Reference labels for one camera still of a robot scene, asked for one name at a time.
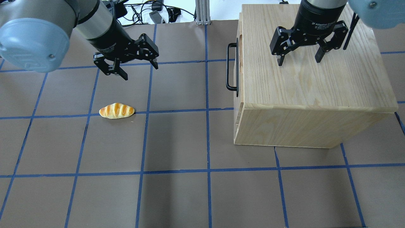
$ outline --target yellow bread roll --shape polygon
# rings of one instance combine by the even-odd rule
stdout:
[[[135,113],[135,109],[131,106],[121,103],[107,105],[98,111],[102,117],[108,119],[119,119],[129,117]]]

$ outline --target metal bracket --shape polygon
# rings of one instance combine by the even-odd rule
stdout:
[[[196,0],[196,22],[197,25],[211,24],[209,0]]]

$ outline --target toy bread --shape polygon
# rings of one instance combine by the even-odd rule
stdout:
[[[98,111],[102,117],[108,119],[119,119],[129,117],[135,113],[135,109],[131,106],[121,103],[107,105]]]

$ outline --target wooden box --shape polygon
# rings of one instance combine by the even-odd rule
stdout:
[[[271,38],[277,26],[293,26],[298,7],[242,5],[235,144],[332,148],[398,109],[374,33],[361,20],[347,50],[316,63],[318,45],[299,47],[277,65]],[[352,14],[347,5],[340,19],[349,26]]]

